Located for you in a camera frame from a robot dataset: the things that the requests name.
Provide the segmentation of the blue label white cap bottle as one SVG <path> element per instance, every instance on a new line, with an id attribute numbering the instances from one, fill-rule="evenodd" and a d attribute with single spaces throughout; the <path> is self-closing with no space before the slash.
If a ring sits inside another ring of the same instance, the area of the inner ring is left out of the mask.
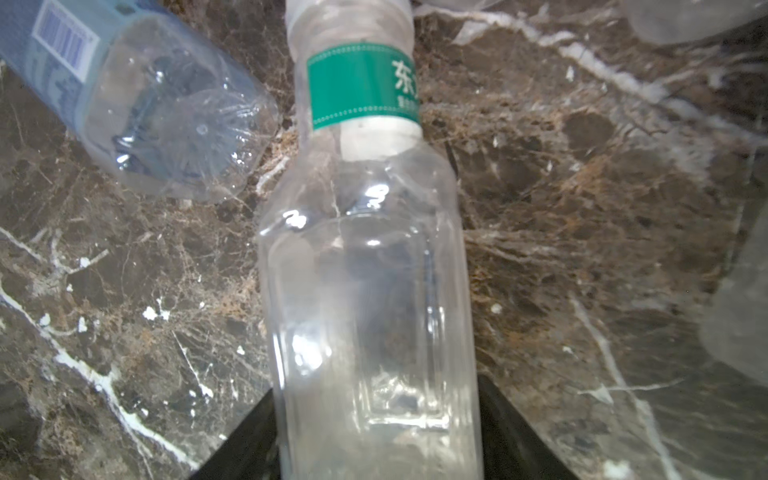
<path id="1" fill-rule="evenodd" d="M 767 383 L 767 210 L 713 296 L 699 337 L 714 359 Z"/>

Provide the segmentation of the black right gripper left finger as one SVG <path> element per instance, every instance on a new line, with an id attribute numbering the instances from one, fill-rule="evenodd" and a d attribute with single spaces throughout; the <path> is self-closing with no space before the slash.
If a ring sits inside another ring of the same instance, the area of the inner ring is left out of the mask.
<path id="1" fill-rule="evenodd" d="M 190 480 L 279 478 L 277 421 L 269 390 Z"/>

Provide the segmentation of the clear square bottle green band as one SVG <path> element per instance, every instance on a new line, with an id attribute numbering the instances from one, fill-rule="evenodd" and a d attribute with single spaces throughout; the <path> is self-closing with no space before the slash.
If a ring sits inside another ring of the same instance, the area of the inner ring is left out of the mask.
<path id="1" fill-rule="evenodd" d="M 297 158 L 259 226 L 286 479 L 479 479 L 457 178 L 407 1 L 290 1 Z"/>

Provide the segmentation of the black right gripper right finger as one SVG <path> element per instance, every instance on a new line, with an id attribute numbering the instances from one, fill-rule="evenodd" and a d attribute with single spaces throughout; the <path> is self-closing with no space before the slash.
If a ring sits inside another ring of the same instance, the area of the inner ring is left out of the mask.
<path id="1" fill-rule="evenodd" d="M 577 479 L 488 376 L 478 389 L 485 479 Z"/>

